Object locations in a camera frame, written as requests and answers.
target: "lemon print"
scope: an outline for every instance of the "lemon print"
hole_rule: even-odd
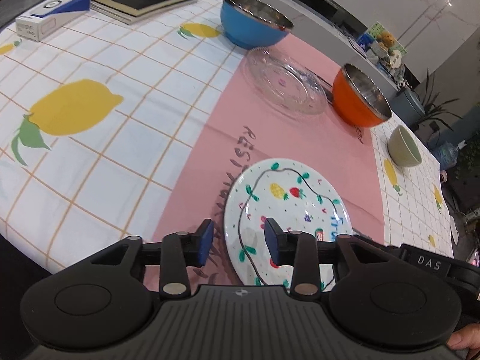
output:
[[[2,47],[0,47],[0,55],[8,53],[9,51],[17,47],[20,43],[22,43],[21,40],[16,40],[13,43],[4,44]]]
[[[400,196],[402,196],[402,193],[400,193],[400,186],[397,182],[397,173],[395,173],[395,168],[388,158],[383,161],[383,166],[385,167],[385,173],[387,174],[388,180],[393,185],[393,188]]]
[[[272,195],[277,199],[287,200],[289,198],[289,194],[277,183],[270,184],[270,192],[272,192]]]
[[[442,209],[443,198],[436,185],[433,186],[433,194],[435,195],[438,211],[440,211]]]
[[[103,84],[91,79],[81,79],[63,85],[37,101],[11,141],[15,158],[26,166],[18,151],[18,143],[33,148],[50,148],[40,131],[50,135],[72,135],[88,130],[101,122],[123,100]]]
[[[433,235],[429,234],[428,235],[428,240],[429,240],[430,244],[435,248],[435,238],[433,237]]]
[[[213,27],[198,23],[185,23],[180,26],[177,33],[185,39],[187,39],[187,36],[190,38],[194,38],[195,36],[201,38],[215,38],[221,34],[219,30],[216,30]]]

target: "water bottle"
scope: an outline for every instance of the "water bottle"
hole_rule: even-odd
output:
[[[452,145],[450,142],[445,142],[440,147],[436,148],[432,154],[440,163],[440,170],[447,170],[457,164],[458,151],[465,147],[463,140],[458,145]]]

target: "pink table runner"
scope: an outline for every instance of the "pink table runner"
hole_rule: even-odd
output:
[[[330,83],[339,70],[292,35],[277,47]],[[242,169],[270,157],[292,158],[320,172],[345,202],[352,226],[383,243],[382,197],[370,131],[347,125],[331,106],[318,118],[289,119],[259,98],[239,68],[190,153],[154,235],[159,241],[174,231],[195,231],[204,218],[215,221],[209,261],[201,270],[190,270],[193,287],[239,283],[224,246],[223,207]],[[158,282],[154,276],[150,272],[145,283]]]

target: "checkered tablecloth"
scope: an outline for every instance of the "checkered tablecloth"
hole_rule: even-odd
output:
[[[412,168],[397,167],[390,159],[387,142],[398,125],[406,127],[394,115],[388,122],[371,129],[383,200],[385,243],[396,246],[406,243],[453,257],[448,209],[443,198],[438,204],[435,198],[435,188],[441,197],[440,164],[412,133],[420,149],[422,164]],[[386,161],[394,167],[399,192],[387,175]]]
[[[0,55],[0,234],[51,272],[134,232],[150,240],[192,147],[245,51],[223,35],[178,34],[185,22],[220,28],[222,0],[198,0],[125,25],[90,11],[42,42]],[[12,24],[0,47],[18,39]],[[24,115],[59,86],[92,79],[123,96],[100,123],[73,136],[41,133],[44,148],[11,142]],[[452,255],[448,212],[438,209],[439,164],[385,174],[395,116],[372,129],[385,242]]]

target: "product box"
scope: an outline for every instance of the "product box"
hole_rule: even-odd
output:
[[[90,0],[47,0],[17,17],[17,34],[39,42],[89,9]]]

